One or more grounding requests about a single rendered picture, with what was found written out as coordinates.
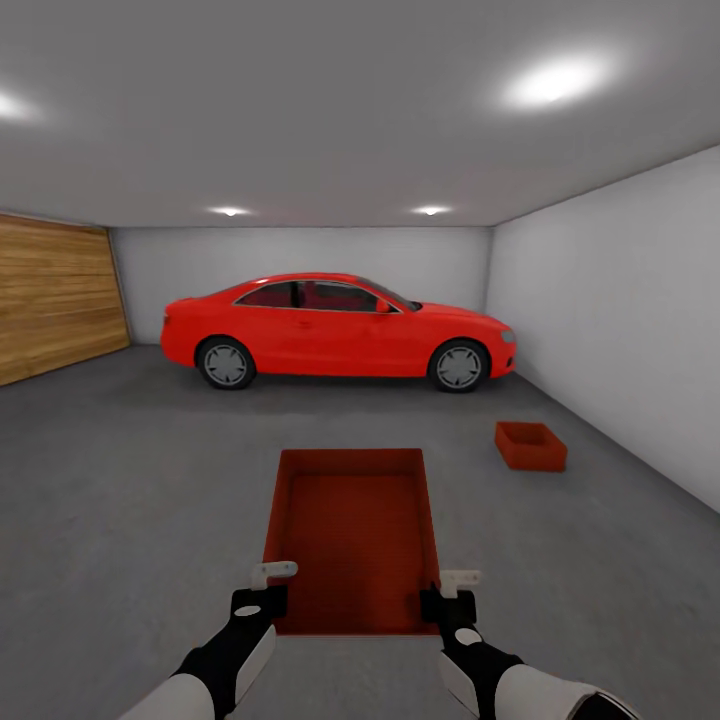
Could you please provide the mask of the storage box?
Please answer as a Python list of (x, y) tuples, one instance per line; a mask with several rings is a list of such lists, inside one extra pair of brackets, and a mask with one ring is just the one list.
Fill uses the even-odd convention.
[(422, 449), (283, 449), (265, 563), (295, 561), (278, 636), (440, 635), (441, 588)]
[(567, 446), (544, 423), (497, 421), (495, 445), (511, 469), (564, 469)]

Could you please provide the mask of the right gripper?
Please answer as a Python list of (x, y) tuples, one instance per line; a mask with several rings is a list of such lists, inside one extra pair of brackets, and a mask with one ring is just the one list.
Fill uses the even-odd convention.
[(440, 589), (420, 591), (420, 612), (423, 623), (444, 622), (444, 618), (452, 612), (464, 614), (472, 625), (477, 622), (475, 596), (471, 590), (457, 590), (457, 599), (444, 598)]

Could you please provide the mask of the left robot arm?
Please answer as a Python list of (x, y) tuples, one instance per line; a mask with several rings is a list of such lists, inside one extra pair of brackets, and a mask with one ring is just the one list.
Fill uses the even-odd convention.
[(232, 596), (231, 620), (204, 647), (195, 647), (174, 675), (117, 720), (223, 720), (269, 662), (278, 637), (271, 619), (287, 616), (287, 585), (295, 561), (256, 564), (252, 586)]

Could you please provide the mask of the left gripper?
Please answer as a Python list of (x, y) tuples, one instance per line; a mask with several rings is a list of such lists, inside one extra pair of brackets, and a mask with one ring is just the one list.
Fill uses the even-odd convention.
[(231, 617), (239, 609), (241, 603), (247, 603), (253, 599), (261, 599), (267, 603), (271, 619), (287, 616), (288, 587), (287, 585), (276, 585), (276, 588), (266, 588), (266, 590), (237, 589), (232, 596)]

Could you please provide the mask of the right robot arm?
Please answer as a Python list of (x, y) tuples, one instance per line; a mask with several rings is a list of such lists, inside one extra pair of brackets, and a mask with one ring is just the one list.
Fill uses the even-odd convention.
[(438, 624), (445, 685), (477, 720), (645, 720), (602, 688), (551, 676), (482, 642), (474, 593), (457, 590), (481, 586), (482, 571), (442, 570), (439, 579), (440, 589), (420, 591), (421, 619)]

